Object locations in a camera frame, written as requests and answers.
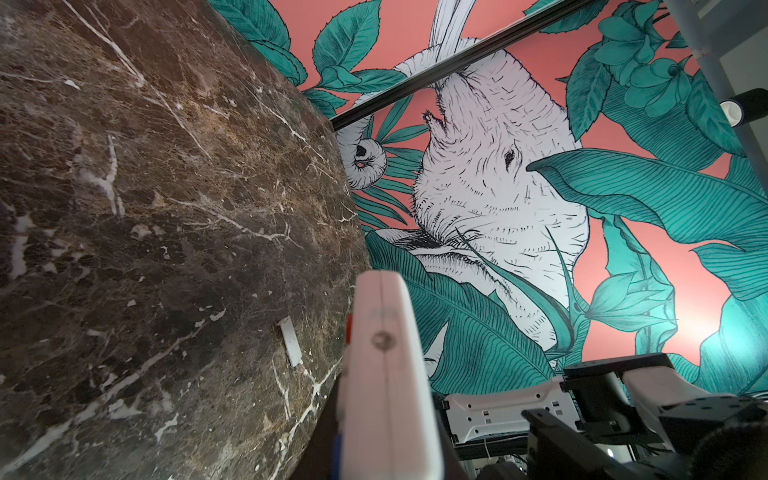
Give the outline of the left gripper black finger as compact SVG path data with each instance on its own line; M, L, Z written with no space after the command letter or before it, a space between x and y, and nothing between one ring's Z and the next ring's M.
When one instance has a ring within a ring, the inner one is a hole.
M336 378L309 442L294 468L291 480L337 480L339 478L340 433L337 415L339 378Z

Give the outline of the white remote control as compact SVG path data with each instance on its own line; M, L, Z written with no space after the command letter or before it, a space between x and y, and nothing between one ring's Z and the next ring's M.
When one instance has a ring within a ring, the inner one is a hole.
M336 479L441 479L444 460L407 286L358 276L336 405Z

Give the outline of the white battery cover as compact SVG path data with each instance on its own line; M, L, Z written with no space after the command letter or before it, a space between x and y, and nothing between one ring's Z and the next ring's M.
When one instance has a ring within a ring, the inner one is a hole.
M298 342L298 337L290 316L286 316L278 322L288 357L292 368L297 368L303 363L303 355Z

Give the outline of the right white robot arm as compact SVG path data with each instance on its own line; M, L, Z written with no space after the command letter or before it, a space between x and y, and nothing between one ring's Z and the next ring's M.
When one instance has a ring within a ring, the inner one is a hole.
M666 354L588 361L538 385L437 404L481 479L763 479L767 402L712 393Z

